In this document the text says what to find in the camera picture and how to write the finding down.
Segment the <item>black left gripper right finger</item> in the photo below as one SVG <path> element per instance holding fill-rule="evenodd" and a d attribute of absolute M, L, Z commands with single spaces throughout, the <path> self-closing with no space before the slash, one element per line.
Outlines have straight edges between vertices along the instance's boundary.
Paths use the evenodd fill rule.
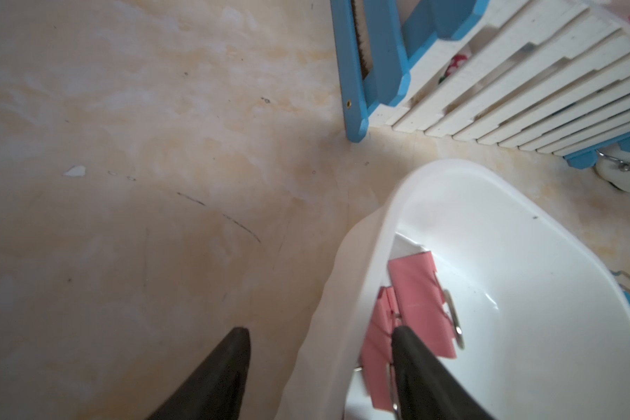
<path fill-rule="evenodd" d="M 391 339 L 399 416 L 402 419 L 490 419 L 409 327 Z"/>

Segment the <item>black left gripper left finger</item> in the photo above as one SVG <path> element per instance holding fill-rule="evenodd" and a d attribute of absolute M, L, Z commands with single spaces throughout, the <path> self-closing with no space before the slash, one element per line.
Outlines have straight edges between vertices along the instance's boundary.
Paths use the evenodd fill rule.
<path fill-rule="evenodd" d="M 234 327 L 150 419 L 237 419 L 251 357 L 250 331 Z"/>

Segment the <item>white plastic storage box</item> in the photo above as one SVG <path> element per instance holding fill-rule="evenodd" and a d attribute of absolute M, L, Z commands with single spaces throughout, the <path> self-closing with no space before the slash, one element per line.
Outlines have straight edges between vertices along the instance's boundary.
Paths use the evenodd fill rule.
<path fill-rule="evenodd" d="M 422 166 L 344 237 L 280 419 L 382 419 L 358 365 L 389 262 L 432 253 L 462 328 L 444 365 L 497 419 L 630 419 L 630 304 L 605 264 L 492 171 Z"/>

